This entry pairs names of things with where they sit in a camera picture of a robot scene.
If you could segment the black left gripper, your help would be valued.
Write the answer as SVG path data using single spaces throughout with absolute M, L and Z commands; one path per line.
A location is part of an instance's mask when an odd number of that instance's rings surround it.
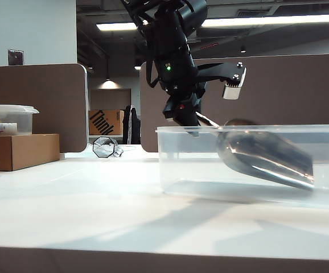
M 166 102 L 163 115 L 172 119 L 179 126 L 184 126 L 186 132 L 192 137 L 199 137 L 197 127 L 200 126 L 197 112 L 201 112 L 201 98 L 205 93 L 206 82 L 194 85 L 194 90 L 187 93 L 175 91 Z

